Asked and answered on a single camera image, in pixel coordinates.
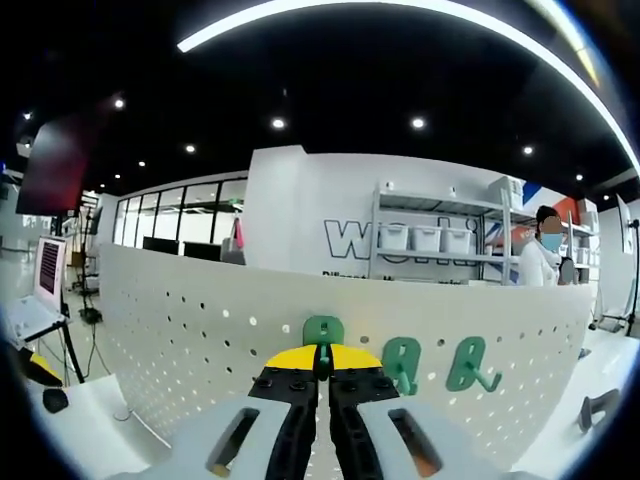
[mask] led light strip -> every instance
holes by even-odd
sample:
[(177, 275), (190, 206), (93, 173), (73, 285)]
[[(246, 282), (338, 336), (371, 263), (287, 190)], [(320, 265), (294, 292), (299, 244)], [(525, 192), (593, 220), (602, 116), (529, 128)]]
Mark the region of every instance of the led light strip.
[(622, 149), (627, 154), (627, 157), (631, 161), (636, 173), (640, 177), (640, 164), (631, 147), (631, 144), (624, 135), (622, 129), (616, 122), (615, 118), (607, 107), (602, 103), (600, 98), (589, 88), (589, 86), (562, 60), (556, 57), (553, 53), (540, 45), (538, 42), (528, 37), (524, 33), (516, 30), (512, 26), (491, 17), (485, 13), (474, 10), (473, 8), (459, 5), (457, 3), (450, 2), (448, 0), (273, 0), (271, 2), (263, 3), (255, 7), (248, 8), (241, 12), (230, 15), (218, 22), (214, 22), (208, 27), (194, 33), (188, 38), (178, 43), (178, 48), (186, 53), (189, 50), (203, 44), (204, 42), (211, 40), (218, 35), (233, 30), (241, 25), (245, 25), (249, 22), (259, 20), (261, 18), (269, 17), (271, 15), (277, 15), (279, 13), (290, 12), (293, 10), (300, 10), (303, 8), (317, 7), (322, 5), (337, 5), (337, 4), (366, 4), (366, 3), (382, 3), (388, 5), (404, 5), (407, 7), (422, 8), (425, 10), (432, 10), (434, 12), (444, 13), (453, 17), (466, 20), (468, 22), (475, 23), (481, 27), (492, 30), (509, 40), (517, 43), (521, 47), (529, 50), (535, 56), (544, 60), (551, 67), (553, 67), (560, 75), (567, 79), (574, 87), (584, 95), (584, 97), (595, 107), (598, 113), (602, 116), (605, 122), (609, 125), (614, 135), (618, 139), (618, 142), (622, 146)]

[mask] white perforated panel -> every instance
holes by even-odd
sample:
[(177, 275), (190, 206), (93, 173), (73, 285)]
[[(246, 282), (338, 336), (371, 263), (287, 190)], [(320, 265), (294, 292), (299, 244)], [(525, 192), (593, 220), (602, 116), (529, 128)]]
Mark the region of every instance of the white perforated panel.
[[(302, 344), (312, 315), (335, 315), (345, 343), (381, 356), (396, 336), (422, 345), (418, 398), (475, 439), (504, 469), (531, 444), (576, 364), (589, 289), (464, 287), (289, 274), (106, 246), (102, 305), (109, 364), (130, 406), (171, 441), (180, 420), (245, 395), (264, 363)], [(498, 390), (445, 382), (461, 340), (487, 342), (482, 369)], [(308, 474), (341, 478), (328, 430), (327, 392)]]

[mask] glass wall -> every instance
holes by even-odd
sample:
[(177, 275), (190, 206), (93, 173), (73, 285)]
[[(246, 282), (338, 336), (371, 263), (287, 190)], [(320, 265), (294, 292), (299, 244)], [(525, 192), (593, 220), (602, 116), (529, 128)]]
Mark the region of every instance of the glass wall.
[(247, 180), (189, 185), (118, 203), (113, 241), (142, 248), (144, 237), (222, 244), (242, 215)]

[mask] black ceiling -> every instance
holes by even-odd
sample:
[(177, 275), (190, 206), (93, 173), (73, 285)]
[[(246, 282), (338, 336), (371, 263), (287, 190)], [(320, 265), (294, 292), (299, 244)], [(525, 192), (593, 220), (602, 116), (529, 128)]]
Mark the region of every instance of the black ceiling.
[[(380, 4), (316, 7), (245, 25), (181, 54), (176, 43), (189, 33), (261, 2), (91, 3), (38, 4), (30, 13), (28, 38), (13, 52), (15, 85), (6, 90), (11, 108), (1, 154), (11, 167), (25, 167), (15, 150), (22, 135), (116, 92), (126, 107), (114, 110), (86, 179), (87, 189), (105, 184), (116, 195), (246, 169), (254, 149), (288, 144), (442, 159), (574, 196), (630, 167), (595, 109), (546, 63), (449, 16)], [(549, 45), (588, 80), (569, 45), (523, 1), (460, 3)], [(578, 11), (589, 28), (593, 11)], [(607, 58), (624, 61), (624, 76), (616, 77), (629, 116), (622, 122), (636, 136), (638, 97), (625, 83), (636, 78), (628, 64), (635, 47), (611, 40), (599, 24), (592, 30)], [(24, 111), (33, 119), (25, 121)], [(415, 115), (426, 119), (423, 131), (410, 128)], [(270, 128), (274, 116), (288, 128)], [(187, 154), (186, 144), (196, 153)], [(522, 154), (525, 145), (534, 155)], [(631, 185), (627, 197), (640, 193), (636, 181)]]

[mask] face mask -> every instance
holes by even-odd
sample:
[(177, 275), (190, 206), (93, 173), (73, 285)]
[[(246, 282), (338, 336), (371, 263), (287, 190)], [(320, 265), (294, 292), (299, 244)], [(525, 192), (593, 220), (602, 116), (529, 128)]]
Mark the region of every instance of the face mask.
[(541, 233), (540, 243), (547, 250), (557, 252), (560, 249), (560, 245), (562, 245), (563, 237), (562, 233)]

